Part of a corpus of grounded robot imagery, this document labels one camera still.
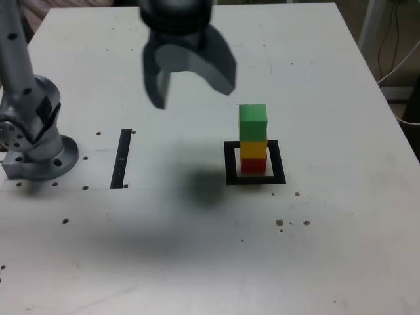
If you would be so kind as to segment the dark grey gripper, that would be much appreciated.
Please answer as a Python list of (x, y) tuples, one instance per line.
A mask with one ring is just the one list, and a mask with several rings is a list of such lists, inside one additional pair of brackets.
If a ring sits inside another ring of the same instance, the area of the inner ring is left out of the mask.
[(184, 35), (150, 29), (142, 52), (145, 91), (155, 108), (164, 110), (170, 72), (193, 72), (217, 92), (236, 87), (236, 60), (221, 33), (212, 25)]

